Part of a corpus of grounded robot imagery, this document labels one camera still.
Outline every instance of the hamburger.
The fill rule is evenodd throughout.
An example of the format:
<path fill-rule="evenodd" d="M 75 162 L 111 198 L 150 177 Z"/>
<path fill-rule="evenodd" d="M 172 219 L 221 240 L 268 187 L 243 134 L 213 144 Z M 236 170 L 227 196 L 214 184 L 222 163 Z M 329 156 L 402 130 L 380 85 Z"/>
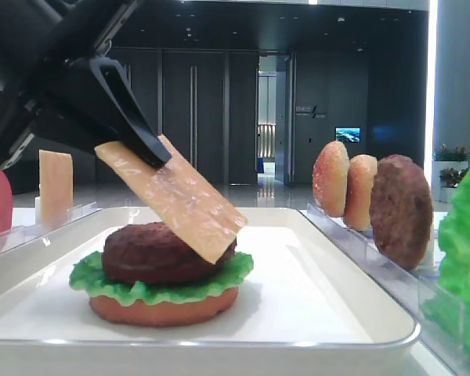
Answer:
<path fill-rule="evenodd" d="M 116 324 L 174 327 L 198 324 L 228 310 L 253 269 L 235 240 L 214 264 L 205 261 L 162 222 L 127 225 L 112 233 L 103 252 L 74 266 L 70 286 Z"/>

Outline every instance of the serving tray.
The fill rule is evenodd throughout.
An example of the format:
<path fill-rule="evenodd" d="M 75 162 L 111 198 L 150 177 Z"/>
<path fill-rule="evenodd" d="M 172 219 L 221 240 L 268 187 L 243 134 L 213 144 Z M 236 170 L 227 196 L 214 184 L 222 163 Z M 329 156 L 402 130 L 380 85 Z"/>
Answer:
<path fill-rule="evenodd" d="M 0 375 L 397 374 L 414 317 L 300 212 L 240 210 L 255 269 L 231 310 L 190 327 L 109 324 L 67 284 L 108 234 L 159 220 L 149 208 L 100 210 L 0 255 Z"/>

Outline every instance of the lettuce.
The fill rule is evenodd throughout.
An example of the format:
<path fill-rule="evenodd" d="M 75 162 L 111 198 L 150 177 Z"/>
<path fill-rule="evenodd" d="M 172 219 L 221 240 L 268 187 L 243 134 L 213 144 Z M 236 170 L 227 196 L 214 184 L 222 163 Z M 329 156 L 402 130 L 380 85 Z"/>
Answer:
<path fill-rule="evenodd" d="M 195 284 L 157 287 L 138 281 L 130 285 L 106 277 L 101 255 L 95 251 L 75 264 L 70 275 L 70 286 L 74 290 L 85 290 L 91 297 L 105 295 L 114 298 L 123 306 L 130 306 L 136 300 L 143 300 L 152 306 L 161 302 L 199 302 L 208 296 L 220 296 L 227 288 L 242 284 L 254 268 L 252 256 L 236 252 L 223 264 L 220 273 Z"/>
<path fill-rule="evenodd" d="M 470 170 L 456 189 L 454 207 L 439 225 L 439 247 L 446 252 L 440 265 L 440 285 L 465 304 L 463 339 L 470 355 Z M 458 308 L 453 312 L 446 298 L 437 296 L 424 305 L 425 315 L 448 334 L 458 336 Z"/>

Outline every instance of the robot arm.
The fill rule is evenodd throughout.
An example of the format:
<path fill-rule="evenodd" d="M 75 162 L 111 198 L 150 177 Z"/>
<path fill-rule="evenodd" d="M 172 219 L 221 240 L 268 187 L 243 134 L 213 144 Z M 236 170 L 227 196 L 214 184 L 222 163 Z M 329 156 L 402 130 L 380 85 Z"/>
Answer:
<path fill-rule="evenodd" d="M 120 140 L 154 167 L 170 159 L 104 56 L 138 1 L 0 0 L 0 169 L 34 135 L 89 153 Z"/>

